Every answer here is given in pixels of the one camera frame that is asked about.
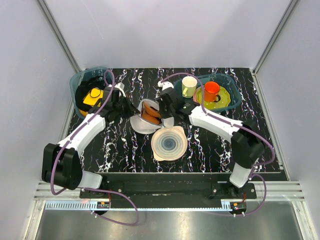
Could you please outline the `white mesh laundry bag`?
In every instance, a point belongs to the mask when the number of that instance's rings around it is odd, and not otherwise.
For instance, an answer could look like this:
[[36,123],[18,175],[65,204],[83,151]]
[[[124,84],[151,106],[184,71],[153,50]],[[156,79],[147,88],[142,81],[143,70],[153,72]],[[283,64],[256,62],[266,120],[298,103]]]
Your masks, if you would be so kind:
[[134,115],[130,118],[130,124],[133,130],[139,134],[152,134],[156,132],[158,129],[161,128],[171,128],[174,126],[174,118],[169,117],[169,118],[161,118],[161,123],[159,125],[152,124],[142,118],[142,113],[143,113],[143,104],[148,104],[151,107],[155,108],[156,110],[159,111],[159,104],[156,101],[153,101],[151,99],[143,99],[137,109],[139,110],[139,114]]

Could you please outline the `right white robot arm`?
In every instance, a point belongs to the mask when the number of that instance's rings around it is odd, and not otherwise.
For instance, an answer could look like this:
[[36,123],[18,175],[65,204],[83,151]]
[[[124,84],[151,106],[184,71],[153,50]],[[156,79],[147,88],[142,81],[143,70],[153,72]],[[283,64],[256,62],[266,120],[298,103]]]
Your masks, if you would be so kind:
[[235,199],[243,195],[244,185],[250,178],[254,164],[265,151],[265,144],[261,139],[242,129],[246,127],[251,131],[254,123],[230,119],[211,111],[204,112],[199,103],[182,98],[172,83],[159,81],[157,85],[161,88],[157,102],[163,119],[174,118],[178,122],[203,128],[231,144],[235,164],[229,178],[227,192]]

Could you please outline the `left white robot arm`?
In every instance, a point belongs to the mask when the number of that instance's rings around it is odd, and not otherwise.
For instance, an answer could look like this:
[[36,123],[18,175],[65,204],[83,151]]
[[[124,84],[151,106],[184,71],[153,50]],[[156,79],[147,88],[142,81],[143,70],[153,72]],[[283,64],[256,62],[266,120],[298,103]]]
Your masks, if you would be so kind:
[[82,169],[80,158],[89,143],[102,132],[109,123],[130,117],[139,113],[129,97],[124,92],[124,84],[117,83],[113,89],[110,86],[103,91],[103,97],[89,110],[82,123],[57,144],[49,143],[43,151],[41,179],[63,189],[90,188],[97,198],[103,198],[108,193],[108,186],[102,182],[103,177],[94,172]]

